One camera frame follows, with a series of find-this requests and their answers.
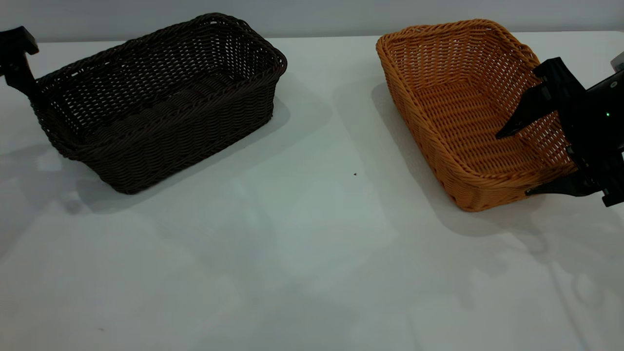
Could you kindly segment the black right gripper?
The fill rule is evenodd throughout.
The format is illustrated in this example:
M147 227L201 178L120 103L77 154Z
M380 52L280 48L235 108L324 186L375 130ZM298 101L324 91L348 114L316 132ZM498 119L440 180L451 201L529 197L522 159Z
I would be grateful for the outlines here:
M496 133L506 138L560 109L569 142L573 174L531 187L526 196L565 194L585 197L602 192L604 206L623 202L623 72L585 90L560 57L533 69L542 82L526 89L508 122Z

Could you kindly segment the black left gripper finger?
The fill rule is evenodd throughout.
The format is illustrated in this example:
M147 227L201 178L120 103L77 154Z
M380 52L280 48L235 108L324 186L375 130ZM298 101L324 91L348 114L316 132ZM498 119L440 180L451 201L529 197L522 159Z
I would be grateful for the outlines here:
M20 26L0 32L0 75L10 86L29 99L40 99L40 87L31 72L26 55L39 52L35 38Z

